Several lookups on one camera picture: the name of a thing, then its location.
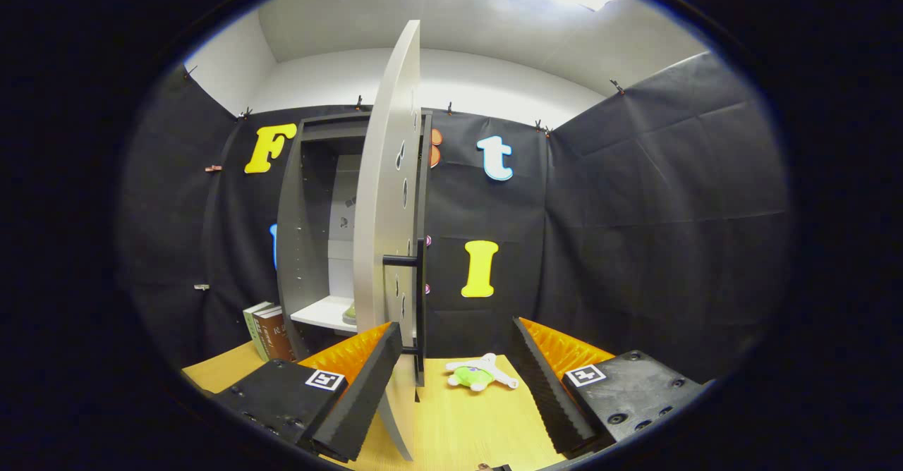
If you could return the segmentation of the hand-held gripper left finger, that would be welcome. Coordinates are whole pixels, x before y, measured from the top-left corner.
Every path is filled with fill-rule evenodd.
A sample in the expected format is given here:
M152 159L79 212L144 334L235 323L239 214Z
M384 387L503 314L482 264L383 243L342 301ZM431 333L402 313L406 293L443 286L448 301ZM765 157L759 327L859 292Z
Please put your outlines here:
M212 400L268 439L347 463L361 452L402 351L399 324L387 322L302 362L271 360Z

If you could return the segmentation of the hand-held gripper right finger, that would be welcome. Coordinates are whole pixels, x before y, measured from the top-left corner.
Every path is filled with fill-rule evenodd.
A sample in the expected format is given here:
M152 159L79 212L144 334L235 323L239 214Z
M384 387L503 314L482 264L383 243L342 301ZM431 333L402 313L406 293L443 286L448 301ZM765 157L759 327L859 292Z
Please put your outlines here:
M648 353L613 355L523 317L512 323L513 368L564 457L632 438L671 419L707 389Z

